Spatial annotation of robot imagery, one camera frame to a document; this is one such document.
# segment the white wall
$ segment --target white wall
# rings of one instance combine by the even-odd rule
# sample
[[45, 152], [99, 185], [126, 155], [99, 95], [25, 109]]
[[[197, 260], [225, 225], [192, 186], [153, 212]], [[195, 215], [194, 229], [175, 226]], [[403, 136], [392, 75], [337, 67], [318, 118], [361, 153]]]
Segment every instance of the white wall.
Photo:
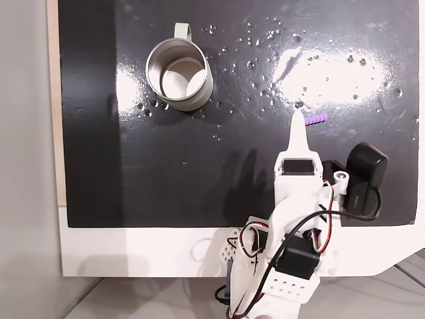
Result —
[[64, 318], [99, 280], [61, 275], [46, 0], [1, 2], [0, 48], [0, 318]]

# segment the metal mug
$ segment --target metal mug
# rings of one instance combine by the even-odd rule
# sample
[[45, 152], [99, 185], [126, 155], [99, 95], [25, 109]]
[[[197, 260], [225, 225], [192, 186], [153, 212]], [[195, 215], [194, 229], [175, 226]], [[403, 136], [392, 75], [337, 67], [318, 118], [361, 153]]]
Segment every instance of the metal mug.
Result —
[[207, 58], [192, 42], [187, 23], [176, 23], [174, 38], [159, 43], [149, 54], [146, 78], [155, 93], [180, 111], [204, 105], [213, 93]]

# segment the gray floor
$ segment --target gray floor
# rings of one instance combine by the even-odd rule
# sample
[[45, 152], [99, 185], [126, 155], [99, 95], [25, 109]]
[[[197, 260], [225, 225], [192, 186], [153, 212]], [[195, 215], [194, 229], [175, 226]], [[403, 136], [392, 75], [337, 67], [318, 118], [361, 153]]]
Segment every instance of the gray floor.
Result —
[[[400, 265], [425, 281], [418, 255]], [[222, 284], [221, 278], [105, 278], [66, 319], [224, 319], [226, 307], [213, 296]], [[299, 315], [313, 318], [425, 318], [425, 289], [394, 267], [374, 277], [324, 278]]]

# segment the purple caterpillar toy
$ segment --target purple caterpillar toy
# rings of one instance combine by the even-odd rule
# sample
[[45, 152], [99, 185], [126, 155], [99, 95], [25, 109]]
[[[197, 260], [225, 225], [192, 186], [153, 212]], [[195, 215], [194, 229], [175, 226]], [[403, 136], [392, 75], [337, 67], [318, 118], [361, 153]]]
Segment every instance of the purple caterpillar toy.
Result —
[[304, 118], [305, 125], [312, 125], [316, 123], [321, 123], [327, 121], [327, 114], [321, 113], [318, 115], [311, 115]]

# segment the mug handle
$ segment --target mug handle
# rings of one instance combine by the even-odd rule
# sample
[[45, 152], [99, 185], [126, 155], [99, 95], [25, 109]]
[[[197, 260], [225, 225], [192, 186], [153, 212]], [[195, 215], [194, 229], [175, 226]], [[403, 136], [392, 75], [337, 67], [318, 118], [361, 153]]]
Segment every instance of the mug handle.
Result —
[[188, 23], [177, 22], [174, 27], [174, 37], [192, 41], [192, 30]]

